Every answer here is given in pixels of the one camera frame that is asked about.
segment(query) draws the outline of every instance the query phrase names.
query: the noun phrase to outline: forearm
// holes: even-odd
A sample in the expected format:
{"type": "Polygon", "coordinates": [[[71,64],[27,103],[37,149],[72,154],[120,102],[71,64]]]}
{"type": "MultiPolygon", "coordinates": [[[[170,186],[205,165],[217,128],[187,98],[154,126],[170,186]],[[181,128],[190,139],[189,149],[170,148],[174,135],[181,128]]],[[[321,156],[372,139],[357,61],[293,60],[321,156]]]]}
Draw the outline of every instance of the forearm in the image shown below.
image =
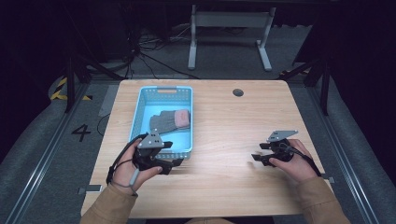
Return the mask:
{"type": "Polygon", "coordinates": [[[321,177],[303,181],[297,192],[308,223],[349,223],[340,203],[321,177]]]}
{"type": "Polygon", "coordinates": [[[128,220],[136,198],[122,193],[109,184],[81,218],[80,223],[124,224],[128,220]]]}

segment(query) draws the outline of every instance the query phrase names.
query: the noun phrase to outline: wooden table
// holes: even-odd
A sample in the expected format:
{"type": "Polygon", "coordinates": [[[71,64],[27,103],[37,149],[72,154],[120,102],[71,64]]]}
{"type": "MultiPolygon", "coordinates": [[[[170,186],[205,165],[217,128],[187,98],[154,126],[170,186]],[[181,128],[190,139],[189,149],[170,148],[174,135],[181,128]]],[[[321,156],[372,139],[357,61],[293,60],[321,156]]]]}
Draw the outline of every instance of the wooden table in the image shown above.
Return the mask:
{"type": "MultiPolygon", "coordinates": [[[[113,105],[91,185],[106,186],[108,167],[128,142],[142,86],[193,88],[191,158],[170,175],[156,175],[139,189],[133,218],[242,217],[301,213],[295,183],[251,154],[272,131],[298,130],[324,173],[288,84],[280,80],[125,80],[113,105]],[[244,95],[233,95],[240,89],[244,95]]],[[[81,214],[99,193],[87,193],[81,214]]]]}

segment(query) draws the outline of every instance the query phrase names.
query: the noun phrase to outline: white metal frame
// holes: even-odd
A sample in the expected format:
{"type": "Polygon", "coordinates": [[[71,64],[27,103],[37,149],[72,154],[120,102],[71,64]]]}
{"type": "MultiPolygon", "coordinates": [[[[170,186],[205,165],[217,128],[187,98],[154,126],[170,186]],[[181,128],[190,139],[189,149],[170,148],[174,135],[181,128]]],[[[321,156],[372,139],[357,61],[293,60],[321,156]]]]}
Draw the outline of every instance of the white metal frame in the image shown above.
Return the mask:
{"type": "Polygon", "coordinates": [[[262,28],[261,40],[257,40],[257,48],[262,57],[264,70],[272,70],[265,43],[270,33],[271,24],[275,16],[276,8],[272,7],[269,12],[211,12],[196,11],[196,5],[192,6],[191,12],[191,45],[189,57],[189,69],[195,69],[195,59],[197,53],[196,27],[250,27],[262,28]]]}

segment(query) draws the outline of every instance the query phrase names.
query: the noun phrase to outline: hand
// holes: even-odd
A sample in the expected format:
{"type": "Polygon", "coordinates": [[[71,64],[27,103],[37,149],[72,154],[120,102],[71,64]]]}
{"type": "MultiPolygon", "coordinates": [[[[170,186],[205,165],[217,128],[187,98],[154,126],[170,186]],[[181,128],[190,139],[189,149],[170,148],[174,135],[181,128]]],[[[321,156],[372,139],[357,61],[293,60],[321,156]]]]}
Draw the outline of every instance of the hand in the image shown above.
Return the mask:
{"type": "MultiPolygon", "coordinates": [[[[303,143],[298,139],[289,139],[290,145],[300,150],[306,156],[312,158],[309,151],[305,148],[303,143]]],[[[273,165],[279,167],[281,170],[286,172],[295,181],[302,182],[306,179],[317,176],[312,167],[305,161],[301,156],[294,155],[291,161],[285,162],[275,158],[269,160],[273,165]]]]}
{"type": "MultiPolygon", "coordinates": [[[[132,189],[129,187],[122,187],[122,186],[129,186],[129,182],[131,181],[132,175],[136,170],[134,164],[128,160],[130,160],[133,157],[134,150],[140,142],[141,139],[134,141],[134,143],[131,144],[131,146],[125,151],[125,153],[122,155],[120,159],[120,162],[118,163],[120,164],[120,166],[117,166],[117,169],[113,175],[113,181],[117,183],[117,184],[114,183],[113,186],[129,195],[134,194],[132,189]]],[[[134,182],[133,185],[134,191],[137,191],[146,180],[149,180],[150,178],[159,174],[162,170],[163,168],[161,166],[156,166],[147,169],[145,171],[141,171],[137,176],[136,181],[134,182]]]]}

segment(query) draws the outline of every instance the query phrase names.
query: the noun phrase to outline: gray cloth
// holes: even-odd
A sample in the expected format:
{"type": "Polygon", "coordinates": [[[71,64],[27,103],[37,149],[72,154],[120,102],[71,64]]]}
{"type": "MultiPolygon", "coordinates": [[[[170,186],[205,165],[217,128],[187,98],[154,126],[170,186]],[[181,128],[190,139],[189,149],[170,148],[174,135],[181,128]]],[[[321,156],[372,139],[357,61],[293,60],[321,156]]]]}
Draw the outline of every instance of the gray cloth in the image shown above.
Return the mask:
{"type": "Polygon", "coordinates": [[[157,129],[158,133],[169,133],[177,129],[175,124],[175,110],[161,111],[161,114],[154,115],[149,120],[151,130],[157,129]]]}

